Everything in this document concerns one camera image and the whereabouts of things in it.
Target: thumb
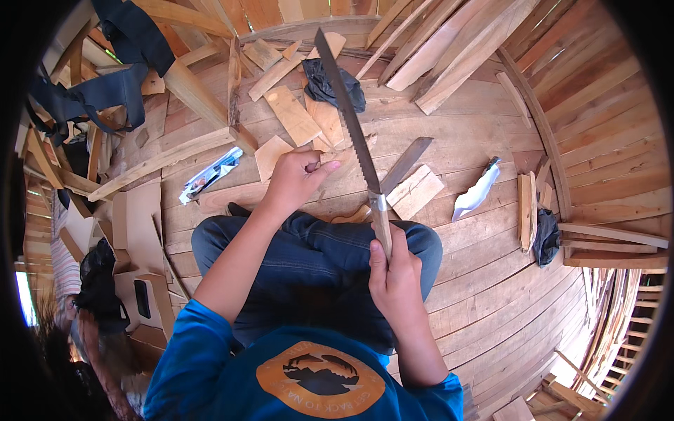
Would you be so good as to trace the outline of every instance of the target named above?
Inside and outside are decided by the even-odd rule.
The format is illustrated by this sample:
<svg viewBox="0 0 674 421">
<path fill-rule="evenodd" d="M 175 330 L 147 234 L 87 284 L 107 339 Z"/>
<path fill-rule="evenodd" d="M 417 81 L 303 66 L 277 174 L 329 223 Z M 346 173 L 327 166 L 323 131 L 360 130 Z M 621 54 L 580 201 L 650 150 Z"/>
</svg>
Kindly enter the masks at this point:
<svg viewBox="0 0 674 421">
<path fill-rule="evenodd" d="M 370 242 L 370 293 L 386 289 L 386 255 L 379 240 Z"/>
<path fill-rule="evenodd" d="M 324 182 L 325 179 L 330 174 L 337 171 L 337 168 L 339 168 L 341 165 L 342 163 L 339 161 L 326 162 L 325 164 L 321 165 L 316 171 L 312 172 L 311 175 L 309 176 L 309 179 L 311 179 L 318 188 L 318 186 L 320 186 L 321 183 Z"/>
</svg>

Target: shirt sleeve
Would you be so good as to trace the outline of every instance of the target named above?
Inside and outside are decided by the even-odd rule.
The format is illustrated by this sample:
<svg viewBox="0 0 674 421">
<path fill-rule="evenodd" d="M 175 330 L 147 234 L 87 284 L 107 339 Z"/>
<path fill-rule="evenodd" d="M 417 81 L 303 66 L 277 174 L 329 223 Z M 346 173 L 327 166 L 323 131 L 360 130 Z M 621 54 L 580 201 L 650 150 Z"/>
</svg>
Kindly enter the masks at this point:
<svg viewBox="0 0 674 421">
<path fill-rule="evenodd" d="M 429 420 L 463 420 L 463 388 L 454 373 L 435 386 L 405 389 L 417 399 Z"/>
<path fill-rule="evenodd" d="M 152 375 L 146 419 L 182 418 L 211 402 L 230 358 L 232 337 L 227 320 L 190 300 L 178 314 L 173 336 Z"/>
</svg>

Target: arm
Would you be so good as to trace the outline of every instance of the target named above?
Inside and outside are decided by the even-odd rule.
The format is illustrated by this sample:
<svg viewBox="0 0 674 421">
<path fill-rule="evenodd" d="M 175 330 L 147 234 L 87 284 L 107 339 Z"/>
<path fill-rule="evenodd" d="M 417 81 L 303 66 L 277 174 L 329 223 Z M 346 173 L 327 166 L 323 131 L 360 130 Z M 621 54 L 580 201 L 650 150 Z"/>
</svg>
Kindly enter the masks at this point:
<svg viewBox="0 0 674 421">
<path fill-rule="evenodd" d="M 405 232 L 391 224 L 388 269 L 378 240 L 370 243 L 370 293 L 396 334 L 400 376 L 406 386 L 429 387 L 447 378 L 421 298 L 421 260 L 407 249 Z"/>
<path fill-rule="evenodd" d="M 243 308 L 276 231 L 339 168 L 333 161 L 315 169 L 320 154 L 303 146 L 281 156 L 264 198 L 195 291 L 198 302 L 230 324 Z"/>
<path fill-rule="evenodd" d="M 87 310 L 80 310 L 78 329 L 89 363 L 94 369 L 103 391 L 108 395 L 110 406 L 113 407 L 115 415 L 122 421 L 139 420 L 140 418 L 129 405 L 126 394 L 115 382 L 112 374 L 101 360 L 100 350 L 98 349 L 98 324 L 96 324 L 94 316 Z"/>
</svg>

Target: knife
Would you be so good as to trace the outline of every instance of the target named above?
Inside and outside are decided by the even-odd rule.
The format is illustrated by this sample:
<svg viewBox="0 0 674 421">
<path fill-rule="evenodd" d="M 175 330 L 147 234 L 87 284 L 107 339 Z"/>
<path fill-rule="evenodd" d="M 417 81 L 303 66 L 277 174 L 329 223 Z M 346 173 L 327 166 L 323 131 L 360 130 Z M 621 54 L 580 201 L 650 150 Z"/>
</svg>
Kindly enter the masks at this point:
<svg viewBox="0 0 674 421">
<path fill-rule="evenodd" d="M 344 121 L 346 121 L 346 128 L 351 135 L 351 141 L 353 142 L 353 147 L 356 151 L 356 157 L 361 165 L 361 170 L 363 171 L 363 176 L 367 183 L 367 196 L 369 198 L 370 208 L 372 209 L 375 237 L 380 241 L 384 248 L 386 259 L 390 261 L 393 244 L 391 242 L 391 230 L 388 222 L 388 213 L 386 211 L 386 196 L 381 189 L 377 171 L 375 170 L 374 163 L 372 163 L 372 156 L 367 148 L 367 143 L 365 143 L 365 136 L 363 136 L 361 124 L 358 122 L 358 117 L 356 117 L 356 111 L 353 109 L 351 99 L 346 93 L 344 81 L 342 80 L 339 68 L 337 68 L 337 63 L 332 56 L 328 41 L 326 41 L 326 37 L 323 35 L 321 28 L 318 28 L 318 31 L 316 32 L 314 45 L 321 56 L 323 68 L 328 74 L 330 85 L 335 93 L 335 98 L 337 98 L 337 103 L 339 104 Z"/>
</svg>

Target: white paper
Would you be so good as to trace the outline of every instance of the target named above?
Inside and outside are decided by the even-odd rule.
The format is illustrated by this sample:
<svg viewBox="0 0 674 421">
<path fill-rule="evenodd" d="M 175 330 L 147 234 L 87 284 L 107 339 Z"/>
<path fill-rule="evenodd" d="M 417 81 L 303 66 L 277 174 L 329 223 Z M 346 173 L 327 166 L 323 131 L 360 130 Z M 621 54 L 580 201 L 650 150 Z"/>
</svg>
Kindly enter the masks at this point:
<svg viewBox="0 0 674 421">
<path fill-rule="evenodd" d="M 494 184 L 494 181 L 496 181 L 499 174 L 501 174 L 501 171 L 499 170 L 498 165 L 492 165 L 473 187 L 469 188 L 467 192 L 456 198 L 452 222 L 456 222 L 463 215 L 480 206 L 487 197 L 487 193 L 489 193 L 491 186 Z"/>
</svg>

